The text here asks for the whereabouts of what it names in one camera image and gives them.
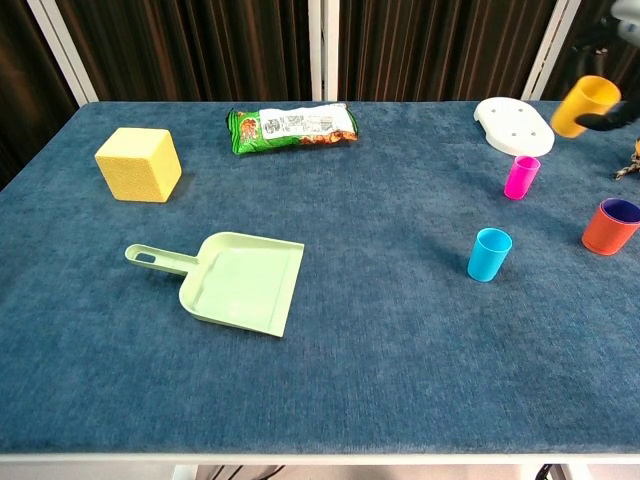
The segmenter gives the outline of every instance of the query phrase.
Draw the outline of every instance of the dark curtain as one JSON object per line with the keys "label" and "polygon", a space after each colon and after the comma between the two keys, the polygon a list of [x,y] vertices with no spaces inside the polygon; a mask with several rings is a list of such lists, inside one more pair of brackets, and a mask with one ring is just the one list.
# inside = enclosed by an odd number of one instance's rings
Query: dark curtain
{"label": "dark curtain", "polygon": [[[573,63],[571,47],[576,37],[585,31],[589,31],[593,25],[610,11],[614,0],[601,2],[583,1],[576,12],[567,38],[560,50],[558,60],[554,65],[549,81],[542,95],[546,100],[561,100],[567,94],[576,80],[575,70],[571,70]],[[624,40],[618,39],[607,48],[606,58],[602,62],[604,76],[613,81],[625,98],[626,92],[638,92],[640,89],[640,49]]]}
{"label": "dark curtain", "polygon": [[519,98],[555,3],[342,0],[338,98]]}
{"label": "dark curtain", "polygon": [[27,2],[0,7],[0,189],[64,125],[77,104]]}
{"label": "dark curtain", "polygon": [[307,0],[58,6],[101,100],[311,99]]}

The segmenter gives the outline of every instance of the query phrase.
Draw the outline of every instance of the snack bag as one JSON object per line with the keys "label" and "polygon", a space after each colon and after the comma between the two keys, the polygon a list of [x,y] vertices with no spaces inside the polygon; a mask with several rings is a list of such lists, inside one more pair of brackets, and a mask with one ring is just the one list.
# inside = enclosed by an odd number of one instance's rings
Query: snack bag
{"label": "snack bag", "polygon": [[233,153],[238,155],[358,139],[358,126],[344,103],[295,110],[231,111],[227,126]]}

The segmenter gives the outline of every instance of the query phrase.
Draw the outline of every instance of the dustpan handle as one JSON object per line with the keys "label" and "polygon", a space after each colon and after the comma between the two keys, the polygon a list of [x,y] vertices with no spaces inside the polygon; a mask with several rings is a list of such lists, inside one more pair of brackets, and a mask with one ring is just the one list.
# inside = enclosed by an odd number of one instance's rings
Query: dustpan handle
{"label": "dustpan handle", "polygon": [[[148,259],[139,258],[140,254],[144,254]],[[124,256],[134,265],[178,275],[186,275],[198,265],[196,257],[160,250],[159,248],[148,247],[138,243],[128,247],[124,252]]]}

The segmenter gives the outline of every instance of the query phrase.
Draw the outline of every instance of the light green dustpan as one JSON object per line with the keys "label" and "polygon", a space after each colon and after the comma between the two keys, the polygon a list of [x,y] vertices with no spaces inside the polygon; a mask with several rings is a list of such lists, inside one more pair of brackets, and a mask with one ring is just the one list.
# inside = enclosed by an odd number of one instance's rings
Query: light green dustpan
{"label": "light green dustpan", "polygon": [[180,303],[205,322],[282,337],[304,245],[222,232],[207,238],[198,255],[131,245],[131,263],[186,275]]}

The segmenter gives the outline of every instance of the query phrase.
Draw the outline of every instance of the sponge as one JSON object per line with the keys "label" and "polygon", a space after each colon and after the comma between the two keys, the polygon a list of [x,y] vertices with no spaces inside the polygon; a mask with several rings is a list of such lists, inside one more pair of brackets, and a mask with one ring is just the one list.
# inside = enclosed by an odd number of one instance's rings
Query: sponge
{"label": "sponge", "polygon": [[116,200],[164,203],[182,174],[169,130],[118,128],[96,152]]}

